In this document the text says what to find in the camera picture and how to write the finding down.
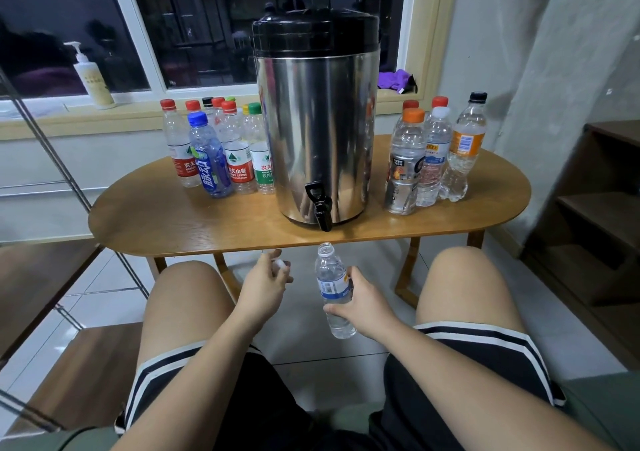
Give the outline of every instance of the black bottle cap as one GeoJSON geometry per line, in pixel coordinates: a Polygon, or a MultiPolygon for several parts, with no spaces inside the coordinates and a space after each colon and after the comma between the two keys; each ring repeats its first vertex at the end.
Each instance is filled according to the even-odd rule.
{"type": "Polygon", "coordinates": [[[376,51],[380,21],[351,10],[306,9],[267,14],[253,23],[258,58],[319,58],[376,51]]]}
{"type": "Polygon", "coordinates": [[[473,102],[474,104],[484,104],[486,103],[486,92],[485,91],[473,91],[469,96],[469,102],[473,102]]]}

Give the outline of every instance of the purple cloth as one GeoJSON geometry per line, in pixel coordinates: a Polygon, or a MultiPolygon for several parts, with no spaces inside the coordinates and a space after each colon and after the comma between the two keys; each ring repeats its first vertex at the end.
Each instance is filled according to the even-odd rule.
{"type": "Polygon", "coordinates": [[[404,70],[398,70],[395,73],[381,72],[378,75],[378,87],[391,88],[397,91],[404,90],[406,83],[409,82],[410,76],[409,72],[405,72],[404,70]]]}

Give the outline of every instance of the bottle with blue label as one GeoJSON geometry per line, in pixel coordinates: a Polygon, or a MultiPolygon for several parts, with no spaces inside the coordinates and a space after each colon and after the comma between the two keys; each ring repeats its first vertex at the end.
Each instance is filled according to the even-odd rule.
{"type": "MultiPolygon", "coordinates": [[[[335,253],[333,245],[328,242],[318,247],[316,277],[325,303],[344,304],[351,301],[353,286],[347,268],[335,253]]],[[[348,320],[335,315],[326,315],[326,319],[336,338],[345,340],[356,334],[356,328],[348,320]]]]}
{"type": "Polygon", "coordinates": [[[427,149],[418,179],[416,206],[431,206],[438,199],[444,163],[453,137],[453,127],[447,120],[449,113],[448,107],[434,107],[429,120],[424,123],[427,149]]]}
{"type": "Polygon", "coordinates": [[[207,114],[202,111],[187,116],[191,126],[191,152],[195,158],[202,187],[214,198],[223,198],[233,193],[231,179],[227,171],[227,160],[222,145],[213,127],[207,122],[207,114]]]}

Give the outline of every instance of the black shorts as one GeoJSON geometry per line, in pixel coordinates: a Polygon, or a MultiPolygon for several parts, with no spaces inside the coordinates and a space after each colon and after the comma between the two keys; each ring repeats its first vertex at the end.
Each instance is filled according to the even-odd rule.
{"type": "MultiPolygon", "coordinates": [[[[509,382],[548,402],[562,405],[540,352],[523,333],[497,326],[437,322],[416,326],[422,333],[490,368],[509,382]]],[[[162,392],[205,342],[167,352],[145,362],[116,431],[122,433],[162,392]]],[[[316,425],[300,408],[273,366],[251,346],[244,358],[215,451],[427,451],[462,450],[459,442],[400,362],[385,363],[386,401],[370,415],[369,434],[332,431],[316,425]]]]}

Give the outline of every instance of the lotion bottle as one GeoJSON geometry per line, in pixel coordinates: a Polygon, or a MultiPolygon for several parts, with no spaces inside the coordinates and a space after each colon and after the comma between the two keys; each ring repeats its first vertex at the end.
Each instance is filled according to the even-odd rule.
{"type": "Polygon", "coordinates": [[[100,68],[94,62],[89,61],[86,55],[80,51],[80,42],[69,41],[65,44],[76,49],[76,60],[78,62],[74,65],[74,68],[80,80],[82,80],[86,92],[91,97],[95,108],[110,109],[116,107],[116,103],[100,73],[100,68]]]}

